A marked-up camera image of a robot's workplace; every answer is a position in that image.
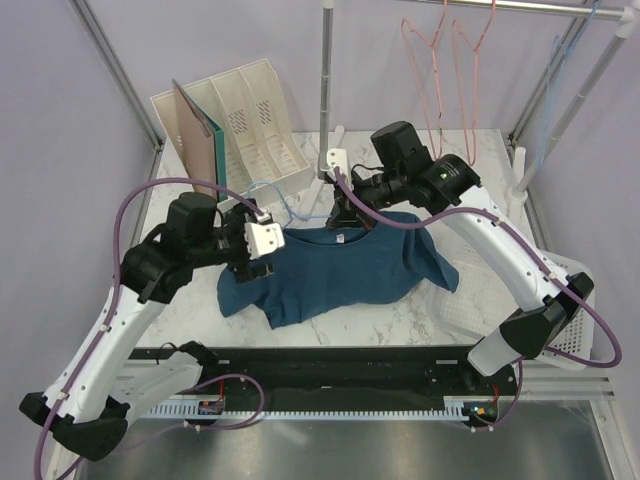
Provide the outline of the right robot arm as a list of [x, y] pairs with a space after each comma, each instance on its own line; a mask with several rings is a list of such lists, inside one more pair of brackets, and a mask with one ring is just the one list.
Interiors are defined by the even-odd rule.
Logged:
[[442, 221], [488, 264], [506, 285], [517, 309], [479, 340], [458, 368], [467, 392], [483, 392], [508, 364], [538, 357], [582, 311], [594, 289], [588, 274], [569, 274], [524, 238], [503, 215], [476, 172], [459, 156], [433, 159], [414, 126], [397, 121], [371, 142], [380, 173], [361, 179], [340, 148], [319, 159], [319, 175], [337, 189], [337, 208], [358, 221], [386, 222], [382, 209], [409, 202]]

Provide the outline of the blue t shirt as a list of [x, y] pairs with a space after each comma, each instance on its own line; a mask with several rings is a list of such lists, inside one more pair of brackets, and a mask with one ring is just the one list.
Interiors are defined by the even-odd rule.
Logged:
[[424, 229], [377, 223], [371, 229], [286, 229], [285, 248], [263, 258], [273, 273], [247, 283], [224, 270], [217, 283], [221, 314], [253, 305], [271, 328], [286, 327], [356, 304], [399, 301], [427, 280], [451, 293], [459, 273]]

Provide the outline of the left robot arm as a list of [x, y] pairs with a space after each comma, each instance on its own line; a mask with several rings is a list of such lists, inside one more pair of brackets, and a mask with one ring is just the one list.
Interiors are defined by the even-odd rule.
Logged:
[[187, 192], [172, 201], [164, 223], [124, 255], [107, 303], [59, 378], [27, 394], [19, 409], [67, 450], [99, 461], [129, 426], [172, 395], [208, 393], [219, 382], [216, 355], [190, 341], [131, 380], [120, 374], [137, 342], [199, 268], [227, 265], [240, 283], [268, 276], [263, 257], [284, 247], [280, 224], [254, 200], [217, 221], [216, 200]]

